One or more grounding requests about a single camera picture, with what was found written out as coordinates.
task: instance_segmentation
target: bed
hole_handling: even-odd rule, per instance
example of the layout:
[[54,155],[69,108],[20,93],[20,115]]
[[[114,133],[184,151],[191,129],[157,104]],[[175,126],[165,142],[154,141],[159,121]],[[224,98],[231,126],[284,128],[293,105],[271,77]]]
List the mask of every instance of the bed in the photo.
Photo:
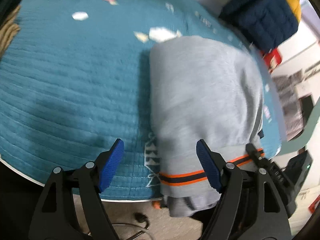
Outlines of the bed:
[[[75,169],[117,138],[125,153],[100,196],[105,201],[161,197],[159,157],[150,127],[149,51],[135,32],[165,27],[252,54],[264,87],[261,144],[274,157],[284,139],[275,86],[258,51],[195,0],[22,0],[21,30],[0,61],[1,162],[43,185],[52,169]],[[75,12],[88,18],[76,21]]]

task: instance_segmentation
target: bolt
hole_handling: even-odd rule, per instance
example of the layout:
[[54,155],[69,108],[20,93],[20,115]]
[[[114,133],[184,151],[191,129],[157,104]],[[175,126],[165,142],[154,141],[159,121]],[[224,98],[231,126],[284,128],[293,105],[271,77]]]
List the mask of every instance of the bolt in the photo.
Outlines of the bolt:
[[53,169],[53,173],[59,173],[61,171],[61,168],[60,167],[55,167],[54,169]]
[[264,174],[267,174],[267,171],[264,169],[264,168],[260,168],[259,169],[259,172],[264,175]]
[[233,168],[235,167],[235,165],[234,165],[233,163],[227,163],[227,164],[226,164],[226,167],[227,167],[228,169],[233,169]]
[[91,169],[94,166],[93,162],[88,162],[85,164],[86,168]]

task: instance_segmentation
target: white cord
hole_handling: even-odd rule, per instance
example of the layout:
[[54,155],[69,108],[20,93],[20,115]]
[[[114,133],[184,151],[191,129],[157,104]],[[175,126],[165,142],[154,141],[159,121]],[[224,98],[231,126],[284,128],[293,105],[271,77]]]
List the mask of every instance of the white cord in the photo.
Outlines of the white cord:
[[128,224],[128,223],[116,223],[116,224],[112,224],[112,226],[114,226],[114,227],[123,226],[123,227],[134,227],[134,228],[138,228],[138,229],[140,229],[141,231],[145,232],[145,233],[151,238],[151,240],[156,240],[155,237],[153,236],[153,234],[152,234],[149,230],[147,230],[147,229],[145,229],[145,228],[143,228],[143,227],[140,227],[140,226],[138,226],[138,225]]

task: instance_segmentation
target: beige floor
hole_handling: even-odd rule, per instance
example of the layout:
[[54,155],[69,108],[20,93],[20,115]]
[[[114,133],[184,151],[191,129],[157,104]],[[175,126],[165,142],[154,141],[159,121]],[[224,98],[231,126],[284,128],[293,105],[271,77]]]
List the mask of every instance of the beige floor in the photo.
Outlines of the beige floor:
[[[80,197],[75,195],[75,207],[77,217],[83,232],[89,231],[82,210]],[[201,234],[202,224],[191,218],[172,218],[169,216],[167,208],[156,210],[150,202],[139,203],[114,203],[103,202],[108,217],[112,223],[133,223],[138,224],[133,217],[133,213],[140,212],[148,216],[150,221],[150,231],[154,234],[156,240],[197,240]],[[131,228],[116,228],[120,239],[126,239],[133,235],[137,230]],[[138,239],[148,240],[144,234]]]

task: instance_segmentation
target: gray folded garment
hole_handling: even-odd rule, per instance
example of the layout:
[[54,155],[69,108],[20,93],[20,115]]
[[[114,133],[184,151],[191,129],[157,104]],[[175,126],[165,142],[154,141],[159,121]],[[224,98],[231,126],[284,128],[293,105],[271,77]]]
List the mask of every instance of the gray folded garment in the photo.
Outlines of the gray folded garment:
[[161,192],[171,216],[216,204],[196,155],[204,139],[225,161],[254,170],[245,145],[260,148],[263,91],[252,57],[219,41],[184,36],[150,53],[151,123],[161,157]]

